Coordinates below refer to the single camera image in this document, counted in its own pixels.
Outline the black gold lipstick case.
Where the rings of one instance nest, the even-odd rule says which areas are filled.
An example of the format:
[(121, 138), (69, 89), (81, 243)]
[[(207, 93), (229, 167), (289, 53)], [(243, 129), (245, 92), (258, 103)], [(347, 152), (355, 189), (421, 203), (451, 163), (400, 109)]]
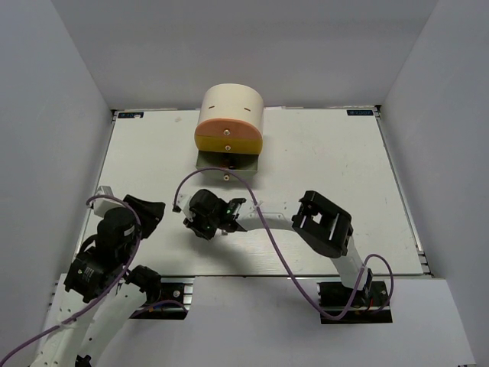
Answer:
[(233, 157), (230, 157), (230, 156), (225, 156), (222, 159), (221, 167), (225, 168), (227, 170), (234, 170), (235, 169), (235, 159)]

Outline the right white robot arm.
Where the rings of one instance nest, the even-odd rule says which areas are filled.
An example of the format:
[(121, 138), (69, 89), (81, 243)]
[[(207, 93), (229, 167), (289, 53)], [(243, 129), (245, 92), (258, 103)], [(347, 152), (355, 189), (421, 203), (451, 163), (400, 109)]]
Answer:
[(197, 237), (210, 240), (218, 231), (227, 233), (270, 229), (294, 231), (315, 253), (331, 259), (344, 291), (355, 307), (367, 306), (373, 294), (371, 272), (355, 248), (351, 215), (313, 190), (299, 200), (298, 209), (286, 202), (254, 203), (245, 198), (228, 202), (207, 189), (192, 196), (180, 194), (174, 209), (181, 209), (183, 224)]

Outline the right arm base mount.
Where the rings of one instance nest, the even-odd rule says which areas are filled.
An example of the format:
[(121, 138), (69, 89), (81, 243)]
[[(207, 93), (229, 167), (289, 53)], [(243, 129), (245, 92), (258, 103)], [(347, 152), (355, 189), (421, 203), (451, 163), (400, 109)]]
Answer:
[[(344, 287), (341, 282), (322, 282), (318, 283), (318, 295), (320, 307), (326, 313), (337, 316), (347, 304), (351, 296), (351, 289)], [(389, 305), (378, 311), (387, 301), (387, 296), (388, 292), (385, 282), (373, 281), (369, 295), (366, 295), (365, 291), (357, 291), (351, 308), (343, 318), (340, 320), (328, 320), (321, 316), (321, 324), (392, 323), (393, 317)]]

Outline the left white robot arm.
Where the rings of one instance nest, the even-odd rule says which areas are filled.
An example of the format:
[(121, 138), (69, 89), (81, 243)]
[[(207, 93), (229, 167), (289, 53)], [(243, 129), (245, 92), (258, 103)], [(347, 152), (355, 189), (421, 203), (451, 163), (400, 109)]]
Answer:
[(163, 202), (108, 194), (89, 199), (100, 218), (66, 275), (57, 324), (46, 334), (34, 366), (94, 366), (104, 348), (140, 307), (161, 296), (160, 275), (132, 267), (141, 241), (164, 217)]

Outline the round beige orange organizer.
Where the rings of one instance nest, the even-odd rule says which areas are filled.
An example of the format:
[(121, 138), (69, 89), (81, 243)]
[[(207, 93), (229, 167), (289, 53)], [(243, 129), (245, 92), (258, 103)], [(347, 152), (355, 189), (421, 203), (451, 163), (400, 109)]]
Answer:
[(240, 177), (250, 179), (258, 172), (264, 145), (264, 100), (250, 86), (222, 83), (203, 96), (194, 131), (196, 169), (221, 167), (222, 159), (235, 159)]

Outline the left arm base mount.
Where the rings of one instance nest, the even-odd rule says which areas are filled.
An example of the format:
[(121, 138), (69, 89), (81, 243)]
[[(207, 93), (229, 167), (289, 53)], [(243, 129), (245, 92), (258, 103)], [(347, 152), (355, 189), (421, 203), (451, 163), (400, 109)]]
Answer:
[(162, 278), (160, 296), (140, 307), (133, 320), (184, 320), (193, 297), (194, 278)]

